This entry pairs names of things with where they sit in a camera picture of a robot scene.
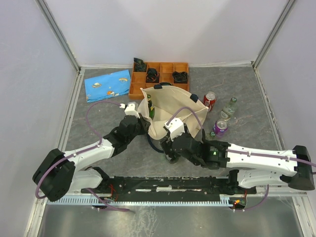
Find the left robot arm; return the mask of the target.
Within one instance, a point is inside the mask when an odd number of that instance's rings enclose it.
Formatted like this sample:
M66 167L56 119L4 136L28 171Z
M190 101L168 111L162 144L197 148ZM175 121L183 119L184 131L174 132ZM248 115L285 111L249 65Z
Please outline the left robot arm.
M85 188L105 192L109 180L104 174L83 168L122 153L136 136L148 133L149 127L150 122L141 115L127 115L119 126L93 144L68 152L51 150L32 177L37 185L36 197L42 198L39 191L50 201L59 200L69 191Z

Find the clear glass bottle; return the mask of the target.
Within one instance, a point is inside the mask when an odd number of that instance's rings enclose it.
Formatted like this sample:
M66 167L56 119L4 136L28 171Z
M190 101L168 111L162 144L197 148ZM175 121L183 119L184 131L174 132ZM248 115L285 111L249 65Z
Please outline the clear glass bottle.
M237 98L232 97L222 108L220 116L223 120L230 120L237 110Z
M180 157L168 157L167 160L170 164L176 164L179 161Z

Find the purple soda can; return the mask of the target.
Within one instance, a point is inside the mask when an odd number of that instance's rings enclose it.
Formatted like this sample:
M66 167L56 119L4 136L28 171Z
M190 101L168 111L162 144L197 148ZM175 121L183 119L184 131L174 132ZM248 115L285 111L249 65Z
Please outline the purple soda can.
M223 119L217 120L213 126L213 131L217 137L222 137L224 133L227 131L227 129L228 129L228 124Z

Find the red soda can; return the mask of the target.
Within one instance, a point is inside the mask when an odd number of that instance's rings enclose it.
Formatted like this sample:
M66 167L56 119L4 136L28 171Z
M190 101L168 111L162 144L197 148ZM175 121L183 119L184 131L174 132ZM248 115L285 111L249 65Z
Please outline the red soda can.
M208 108L208 112L213 109L216 100L217 96L214 92L208 92L204 95L203 104Z

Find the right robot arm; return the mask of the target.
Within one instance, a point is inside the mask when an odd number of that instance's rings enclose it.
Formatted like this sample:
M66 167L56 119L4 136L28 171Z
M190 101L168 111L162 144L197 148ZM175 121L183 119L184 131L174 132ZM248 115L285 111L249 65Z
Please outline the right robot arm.
M202 138L195 140L189 132L171 138L169 134L160 140L164 153L171 159L184 157L196 166L216 170L237 169L229 178L227 189L238 193L243 188L255 186L284 185L296 190L313 191L310 155L305 146L297 145L292 150L270 151L251 149L236 144Z

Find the cream canvas tote bag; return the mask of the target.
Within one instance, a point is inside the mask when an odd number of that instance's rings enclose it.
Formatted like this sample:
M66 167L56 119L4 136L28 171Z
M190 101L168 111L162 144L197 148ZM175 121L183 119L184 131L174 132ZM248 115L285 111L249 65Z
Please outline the cream canvas tote bag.
M208 108L198 99L195 94L191 94L184 89L175 86L161 86L141 88L144 99L140 102L138 113L151 123L148 135L153 140L160 140L167 131L163 128L176 112L175 116L186 124L192 137L201 130L201 125L206 119ZM155 117L149 117L148 99L150 94L155 107Z

